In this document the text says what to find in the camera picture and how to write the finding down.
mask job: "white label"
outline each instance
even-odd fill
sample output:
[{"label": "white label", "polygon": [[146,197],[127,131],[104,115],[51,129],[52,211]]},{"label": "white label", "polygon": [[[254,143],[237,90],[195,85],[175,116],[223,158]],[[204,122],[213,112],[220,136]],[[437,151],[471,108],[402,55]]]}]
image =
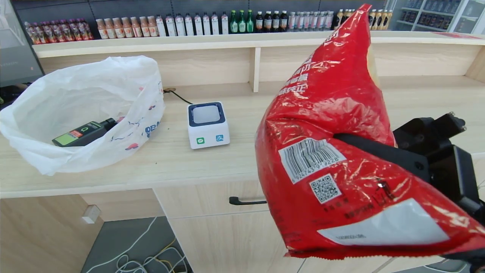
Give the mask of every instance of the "white label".
[{"label": "white label", "polygon": [[346,160],[345,156],[325,139],[306,138],[278,152],[286,174],[293,184],[312,173]]},{"label": "white label", "polygon": [[197,36],[204,35],[204,31],[202,30],[202,19],[200,17],[194,18],[195,21],[195,33]]},{"label": "white label", "polygon": [[114,29],[107,29],[107,31],[110,39],[116,39],[116,31],[114,31]]},{"label": "white label", "polygon": [[125,35],[126,35],[126,38],[133,38],[133,29],[125,28]]},{"label": "white label", "polygon": [[279,19],[273,19],[273,28],[274,29],[279,28]]},{"label": "white label", "polygon": [[360,222],[318,233],[341,245],[426,245],[450,239],[413,198]]},{"label": "white label", "polygon": [[214,16],[212,17],[212,35],[219,35],[219,19]]},{"label": "white label", "polygon": [[204,23],[204,35],[210,35],[210,19],[209,19],[209,16],[203,17],[202,21]]}]

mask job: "wooden counter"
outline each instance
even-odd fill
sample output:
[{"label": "wooden counter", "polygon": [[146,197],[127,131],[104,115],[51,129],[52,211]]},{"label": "wooden counter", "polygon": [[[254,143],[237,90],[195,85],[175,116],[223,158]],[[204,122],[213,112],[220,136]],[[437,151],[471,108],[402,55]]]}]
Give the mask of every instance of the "wooden counter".
[{"label": "wooden counter", "polygon": [[[1,263],[17,272],[27,272],[29,268],[24,267],[20,257],[39,255],[42,250],[34,246],[66,249],[79,240],[87,243],[77,257],[85,257],[86,245],[94,241],[100,224],[83,226],[82,230],[90,232],[79,238],[71,236],[70,227],[80,225],[77,221],[89,204],[101,208],[104,221],[166,215],[196,272],[227,272],[244,264],[251,267],[238,268],[237,272],[305,273],[332,268],[385,273],[438,261],[440,258],[436,256],[373,257],[365,261],[282,258],[285,246],[267,205],[231,206],[227,202],[230,195],[264,198],[255,161],[256,128],[284,81],[329,34],[131,38],[34,46],[46,72],[109,56],[152,57],[159,63],[164,87],[176,86],[177,93],[193,103],[222,101],[231,144],[191,150],[186,103],[173,94],[165,94],[166,110],[160,126],[139,151],[94,171],[42,176],[0,136],[1,212],[2,220],[7,219],[1,221],[1,247],[10,250],[8,257],[1,257]],[[467,131],[452,141],[472,153],[477,183],[481,184],[485,181],[485,36],[479,38],[372,32],[377,71],[392,128],[412,118],[437,118],[455,112],[467,122]],[[69,212],[69,219],[63,216],[50,224],[39,225],[36,221],[41,219],[37,218],[28,224],[18,224],[44,213],[40,209],[48,211],[53,202],[58,204],[57,210],[63,205],[75,206],[76,210]],[[64,218],[71,225],[66,225]],[[48,237],[40,241],[25,239],[23,234],[33,232],[30,226],[40,226],[46,234],[56,232],[71,240],[52,246]],[[16,235],[12,238],[25,240],[16,245],[5,239],[5,232]],[[207,241],[208,238],[219,240]],[[230,242],[238,247],[228,245]],[[50,270],[65,266],[44,265],[43,260],[48,258],[32,264]],[[70,266],[72,272],[79,272],[77,267],[79,264]]]}]

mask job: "black cable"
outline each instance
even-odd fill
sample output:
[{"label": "black cable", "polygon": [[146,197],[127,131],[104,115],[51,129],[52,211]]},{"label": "black cable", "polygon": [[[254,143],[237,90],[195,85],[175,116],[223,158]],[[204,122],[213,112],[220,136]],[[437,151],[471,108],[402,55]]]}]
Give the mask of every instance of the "black cable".
[{"label": "black cable", "polygon": [[170,90],[170,89],[171,89],[171,88],[165,89],[165,90],[163,91],[163,93],[164,93],[164,94],[165,94],[165,93],[173,93],[174,95],[176,95],[177,97],[179,97],[179,98],[180,98],[181,100],[183,100],[184,102],[186,102],[186,103],[188,103],[188,104],[193,104],[192,102],[190,102],[190,101],[188,101],[188,100],[184,99],[183,97],[181,97],[181,96],[179,96],[177,93],[175,93],[175,91]]}]

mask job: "white wire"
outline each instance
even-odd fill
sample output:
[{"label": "white wire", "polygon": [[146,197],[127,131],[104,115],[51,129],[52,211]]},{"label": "white wire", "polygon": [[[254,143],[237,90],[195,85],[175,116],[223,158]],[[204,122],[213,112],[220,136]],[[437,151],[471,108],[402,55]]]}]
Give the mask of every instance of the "white wire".
[{"label": "white wire", "polygon": [[[122,253],[120,253],[118,256],[114,257],[113,259],[107,261],[107,262],[104,262],[104,263],[100,263],[98,265],[95,265],[93,267],[91,267],[86,273],[89,273],[91,272],[91,270],[93,270],[94,268],[96,267],[100,267],[100,266],[103,266],[105,264],[109,264],[111,263],[112,261],[117,260],[116,262],[116,267],[117,267],[117,270],[116,270],[116,273],[138,273],[141,271],[141,273],[148,273],[148,271],[145,269],[145,265],[147,265],[148,263],[150,263],[151,261],[153,261],[155,258],[157,258],[159,255],[161,255],[162,253],[166,252],[166,251],[169,251],[169,250],[174,250],[179,257],[181,257],[181,259],[172,266],[171,269],[168,269],[168,267],[163,263],[163,262],[160,262],[160,261],[157,261],[159,262],[160,264],[163,265],[163,267],[165,267],[165,269],[167,269],[167,272],[168,273],[173,273],[174,272],[174,269],[175,269],[175,266],[178,265],[180,262],[183,262],[184,264],[184,267],[185,267],[185,271],[187,271],[187,265],[185,264],[185,256],[182,257],[182,255],[180,254],[180,252],[173,246],[171,247],[168,247],[166,249],[163,249],[163,250],[160,250],[160,252],[158,252],[158,254],[156,254],[155,256],[149,256],[145,259],[145,261],[143,261],[143,264],[141,264],[140,262],[138,261],[135,261],[135,260],[129,260],[129,256],[128,254],[126,254],[128,251],[130,251],[133,246],[135,246],[135,244],[150,230],[151,226],[153,225],[153,223],[155,222],[155,220],[157,219],[157,217],[155,217],[152,222],[150,223],[150,225],[148,226],[148,228],[145,230],[145,232],[143,232],[139,237],[138,239],[136,239],[136,241],[125,251],[123,251]],[[123,264],[123,265],[119,265],[119,262],[122,258],[126,258],[126,262]],[[129,264],[136,264],[138,265],[138,267],[136,268],[133,268],[133,269],[130,269],[130,270],[127,270],[126,267],[129,265]]]}]

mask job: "cabinet door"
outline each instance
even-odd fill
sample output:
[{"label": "cabinet door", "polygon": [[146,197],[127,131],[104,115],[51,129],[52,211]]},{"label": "cabinet door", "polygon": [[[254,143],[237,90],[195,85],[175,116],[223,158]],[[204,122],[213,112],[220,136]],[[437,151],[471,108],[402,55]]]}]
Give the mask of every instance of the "cabinet door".
[{"label": "cabinet door", "polygon": [[307,258],[298,273],[372,273],[390,259],[382,256],[345,260]]},{"label": "cabinet door", "polygon": [[169,220],[195,273],[296,273],[269,211]]}]

